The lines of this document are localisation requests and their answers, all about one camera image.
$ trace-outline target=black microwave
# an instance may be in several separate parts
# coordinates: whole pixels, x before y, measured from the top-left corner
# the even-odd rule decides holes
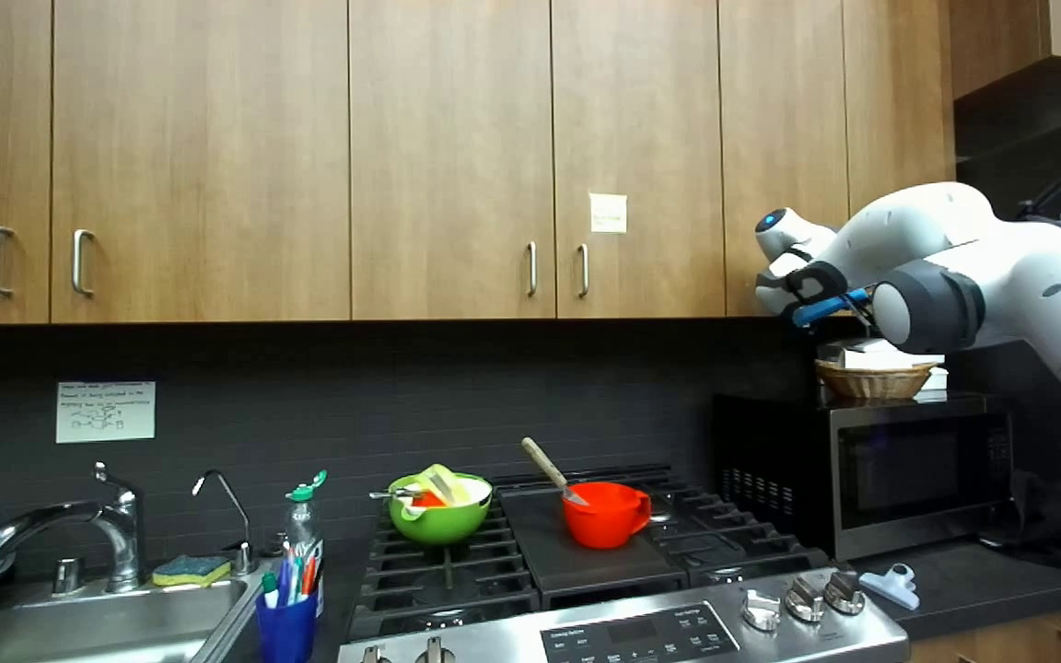
[[[832,558],[972,538],[1010,508],[1010,414],[980,398],[715,398],[720,490]]]

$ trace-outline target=countertop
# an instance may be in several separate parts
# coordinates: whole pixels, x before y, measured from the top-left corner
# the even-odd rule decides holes
[[[341,628],[334,615],[349,612],[355,590],[360,577],[355,577],[355,544],[348,549],[342,576],[328,577],[328,612],[320,619],[320,636],[315,647],[315,663],[334,663],[341,658]],[[856,572],[885,572],[891,562],[912,562],[920,606],[904,612],[887,601],[877,601],[913,641],[942,636],[959,628],[975,628],[990,622],[1010,622],[1041,612],[1061,606],[1061,568],[1022,558],[1010,553],[984,549],[980,542],[951,542],[931,544],[904,555],[882,555],[856,562]],[[230,653],[237,663],[260,658],[260,632],[255,619],[248,622],[242,636]]]

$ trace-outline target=red bowl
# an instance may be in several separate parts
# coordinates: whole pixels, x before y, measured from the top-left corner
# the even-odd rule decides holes
[[[650,525],[651,499],[625,481],[571,481],[564,498],[564,525],[584,549],[623,549]]]

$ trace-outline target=robotic hand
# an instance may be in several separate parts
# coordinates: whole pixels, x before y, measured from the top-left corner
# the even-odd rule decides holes
[[[861,308],[907,352],[1028,344],[1061,379],[1061,226],[1001,222],[959,179],[899,188],[835,233],[769,210],[756,226],[756,298],[810,329]]]

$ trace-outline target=stainless steel sink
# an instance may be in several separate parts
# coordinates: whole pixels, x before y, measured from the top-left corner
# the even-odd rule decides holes
[[[0,606],[0,663],[224,658],[255,596],[260,577],[10,603]]]

